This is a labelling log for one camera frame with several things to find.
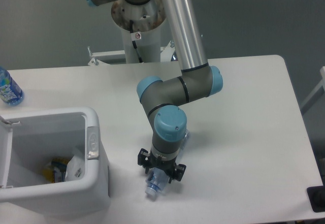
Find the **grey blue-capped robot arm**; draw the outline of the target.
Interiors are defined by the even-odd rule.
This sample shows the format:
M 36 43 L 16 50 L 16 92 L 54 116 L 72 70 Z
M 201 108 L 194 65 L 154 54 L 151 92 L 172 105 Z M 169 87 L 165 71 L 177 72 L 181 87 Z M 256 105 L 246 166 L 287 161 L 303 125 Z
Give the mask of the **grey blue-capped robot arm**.
M 219 69 L 210 66 L 205 56 L 191 0 L 86 0 L 91 6 L 112 3 L 112 16 L 125 29 L 136 62 L 145 61 L 140 40 L 146 31 L 155 30 L 166 16 L 176 45 L 181 75 L 167 81 L 150 76 L 137 85 L 137 94 L 152 127 L 150 150 L 141 149 L 138 164 L 146 171 L 158 168 L 170 180 L 180 181 L 186 165 L 176 158 L 185 136 L 187 118 L 181 105 L 209 97 L 222 90 Z

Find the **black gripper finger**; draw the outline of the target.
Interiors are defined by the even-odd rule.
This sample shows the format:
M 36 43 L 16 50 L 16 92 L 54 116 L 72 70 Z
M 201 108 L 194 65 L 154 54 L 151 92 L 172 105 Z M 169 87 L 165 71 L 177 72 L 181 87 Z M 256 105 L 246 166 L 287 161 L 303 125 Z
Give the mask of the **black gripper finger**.
M 150 168 L 152 168 L 151 155 L 144 148 L 141 148 L 139 151 L 137 163 L 145 169 L 145 174 L 148 174 Z
M 186 165 L 174 163 L 174 165 L 167 170 L 167 175 L 169 177 L 168 183 L 170 184 L 173 180 L 181 181 L 185 170 Z

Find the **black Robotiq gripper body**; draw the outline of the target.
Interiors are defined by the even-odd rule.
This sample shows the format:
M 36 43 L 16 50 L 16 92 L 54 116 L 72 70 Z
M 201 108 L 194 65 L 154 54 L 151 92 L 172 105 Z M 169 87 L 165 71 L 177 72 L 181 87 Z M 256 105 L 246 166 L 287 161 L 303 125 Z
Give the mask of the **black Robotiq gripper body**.
M 158 168 L 163 170 L 169 177 L 174 177 L 176 157 L 168 161 L 163 161 L 153 154 L 150 154 L 148 159 L 150 163 L 149 169 Z

